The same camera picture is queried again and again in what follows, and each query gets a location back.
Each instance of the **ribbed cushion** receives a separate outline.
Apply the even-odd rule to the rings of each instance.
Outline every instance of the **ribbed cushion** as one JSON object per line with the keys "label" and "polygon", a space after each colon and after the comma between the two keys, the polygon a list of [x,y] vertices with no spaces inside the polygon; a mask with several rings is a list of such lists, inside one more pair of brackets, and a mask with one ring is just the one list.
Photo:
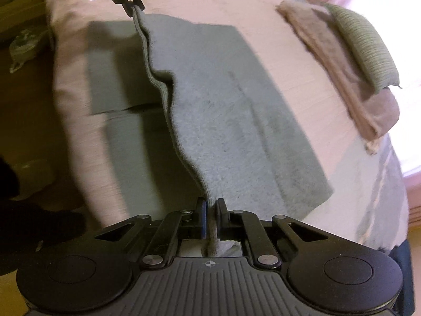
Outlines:
{"label": "ribbed cushion", "polygon": [[335,18],[375,93],[389,85],[399,85],[399,73],[392,56],[374,26],[362,15],[341,6],[326,4],[326,8]]}

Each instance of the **gray towel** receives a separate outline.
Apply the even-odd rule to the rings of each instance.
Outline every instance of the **gray towel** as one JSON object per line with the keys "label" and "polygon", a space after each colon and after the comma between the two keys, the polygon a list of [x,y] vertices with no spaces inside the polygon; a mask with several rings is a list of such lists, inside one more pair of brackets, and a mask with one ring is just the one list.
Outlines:
{"label": "gray towel", "polygon": [[[234,27],[193,24],[139,9],[134,21],[144,69],[161,93],[174,150],[211,205],[224,198],[229,209],[249,210],[262,219],[274,214],[302,219],[330,197],[304,133]],[[143,73],[133,74],[143,77],[134,89],[150,88]],[[95,97],[101,87],[92,90]],[[141,100],[134,98],[126,107]],[[116,139],[117,133],[108,137]],[[121,133],[118,137],[127,141]],[[217,255],[222,248],[210,221],[208,254]]]}

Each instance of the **metal screw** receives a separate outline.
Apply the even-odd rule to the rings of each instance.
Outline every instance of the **metal screw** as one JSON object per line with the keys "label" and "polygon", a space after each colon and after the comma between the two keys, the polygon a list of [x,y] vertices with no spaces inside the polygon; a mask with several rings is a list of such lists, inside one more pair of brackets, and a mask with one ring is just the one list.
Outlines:
{"label": "metal screw", "polygon": [[257,258],[257,261],[263,265],[275,265],[278,263],[278,258],[275,255],[263,254]]}
{"label": "metal screw", "polygon": [[162,263],[163,258],[161,255],[149,254],[143,257],[142,261],[147,265],[158,265]]}

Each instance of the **brown towel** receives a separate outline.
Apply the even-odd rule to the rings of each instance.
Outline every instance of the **brown towel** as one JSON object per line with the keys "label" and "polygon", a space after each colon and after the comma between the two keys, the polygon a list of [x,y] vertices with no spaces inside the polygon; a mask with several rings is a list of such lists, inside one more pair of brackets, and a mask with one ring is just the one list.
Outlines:
{"label": "brown towel", "polygon": [[374,141],[368,147],[375,147],[375,140],[399,119],[399,107],[389,88],[374,94],[374,88],[365,79],[325,8],[286,0],[277,11],[325,67],[359,133],[364,139]]}

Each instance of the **bed sheet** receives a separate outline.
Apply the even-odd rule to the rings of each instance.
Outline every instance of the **bed sheet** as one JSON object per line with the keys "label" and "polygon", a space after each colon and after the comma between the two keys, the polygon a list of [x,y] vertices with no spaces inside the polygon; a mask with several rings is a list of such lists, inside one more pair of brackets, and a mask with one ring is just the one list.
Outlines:
{"label": "bed sheet", "polygon": [[[388,136],[368,155],[325,69],[275,11],[282,0],[143,0],[146,13],[235,26],[291,107],[334,194],[304,222],[372,248],[401,244],[408,201]],[[105,115],[91,114],[87,29],[91,21],[130,20],[111,0],[46,0],[56,36],[54,90],[71,166],[102,225],[129,217],[110,160]],[[139,213],[148,213],[139,206]]]}

